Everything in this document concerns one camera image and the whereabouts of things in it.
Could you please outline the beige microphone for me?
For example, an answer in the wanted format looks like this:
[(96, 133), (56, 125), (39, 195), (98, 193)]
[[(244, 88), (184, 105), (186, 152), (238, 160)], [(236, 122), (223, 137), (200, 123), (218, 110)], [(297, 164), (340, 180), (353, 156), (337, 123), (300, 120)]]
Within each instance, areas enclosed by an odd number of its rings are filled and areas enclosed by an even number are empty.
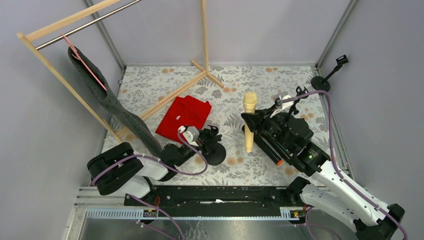
[(242, 104), (244, 108), (244, 113), (242, 118), (245, 121), (244, 125), (244, 143), (245, 143), (245, 151), (247, 153), (252, 152), (253, 143), (254, 143), (254, 130), (251, 130), (251, 118), (255, 113), (257, 106), (257, 95), (254, 92), (247, 92), (243, 96)]

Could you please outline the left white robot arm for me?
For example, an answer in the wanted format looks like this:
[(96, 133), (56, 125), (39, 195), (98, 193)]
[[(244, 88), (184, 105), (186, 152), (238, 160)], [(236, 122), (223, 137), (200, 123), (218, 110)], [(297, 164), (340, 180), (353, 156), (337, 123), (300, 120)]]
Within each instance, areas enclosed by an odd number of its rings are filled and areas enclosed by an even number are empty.
[[(195, 155), (203, 162), (202, 170), (191, 173), (178, 169)], [(123, 142), (90, 159), (86, 167), (92, 186), (101, 196), (119, 193), (140, 199), (153, 190), (154, 181), (167, 182), (177, 175), (200, 175), (208, 163), (202, 150), (194, 145), (168, 144), (155, 157), (137, 152), (130, 143)]]

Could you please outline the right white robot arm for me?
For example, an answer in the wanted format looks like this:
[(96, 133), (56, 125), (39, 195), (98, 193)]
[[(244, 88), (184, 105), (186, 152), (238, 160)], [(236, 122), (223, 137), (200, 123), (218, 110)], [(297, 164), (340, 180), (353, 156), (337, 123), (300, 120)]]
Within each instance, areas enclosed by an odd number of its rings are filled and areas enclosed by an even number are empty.
[(387, 204), (353, 181), (312, 140), (302, 118), (265, 110), (242, 113), (254, 143), (277, 165), (287, 162), (308, 178), (298, 176), (287, 190), (293, 201), (317, 207), (348, 226), (359, 240), (389, 240), (399, 229), (405, 210)]

